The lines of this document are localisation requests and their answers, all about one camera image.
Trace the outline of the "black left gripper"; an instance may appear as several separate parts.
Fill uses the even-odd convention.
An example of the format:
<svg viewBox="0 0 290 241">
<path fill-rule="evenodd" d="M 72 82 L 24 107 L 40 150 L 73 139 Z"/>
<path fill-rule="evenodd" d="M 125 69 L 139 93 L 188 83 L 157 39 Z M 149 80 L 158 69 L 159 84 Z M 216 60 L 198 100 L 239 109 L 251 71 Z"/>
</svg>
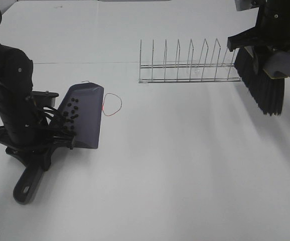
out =
<svg viewBox="0 0 290 241">
<path fill-rule="evenodd" d="M 33 86 L 29 84 L 7 86 L 0 83 L 0 144 L 6 154 L 16 158 L 25 167 L 37 162 L 48 171 L 52 155 L 57 148 L 73 149 L 74 132 L 51 131 L 46 115 L 35 102 Z"/>
</svg>

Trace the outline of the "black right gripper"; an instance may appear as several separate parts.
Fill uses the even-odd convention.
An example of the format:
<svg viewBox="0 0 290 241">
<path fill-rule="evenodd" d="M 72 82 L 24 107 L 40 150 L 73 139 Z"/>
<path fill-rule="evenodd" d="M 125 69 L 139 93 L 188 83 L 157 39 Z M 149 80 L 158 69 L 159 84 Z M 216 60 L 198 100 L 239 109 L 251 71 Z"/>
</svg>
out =
<svg viewBox="0 0 290 241">
<path fill-rule="evenodd" d="M 228 37 L 227 48 L 252 46 L 256 53 L 290 53 L 290 1 L 253 1 L 258 7 L 255 27 Z"/>
</svg>

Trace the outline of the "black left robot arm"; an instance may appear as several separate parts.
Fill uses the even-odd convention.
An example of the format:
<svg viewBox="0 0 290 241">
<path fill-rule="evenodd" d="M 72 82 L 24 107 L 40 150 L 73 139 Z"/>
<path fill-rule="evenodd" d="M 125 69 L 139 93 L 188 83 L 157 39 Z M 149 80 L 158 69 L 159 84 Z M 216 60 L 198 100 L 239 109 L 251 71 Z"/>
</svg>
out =
<svg viewBox="0 0 290 241">
<path fill-rule="evenodd" d="M 52 153 L 73 147 L 74 133 L 54 108 L 53 96 L 33 91 L 33 61 L 24 51 L 0 43 L 0 143 L 27 165 L 47 171 Z"/>
</svg>

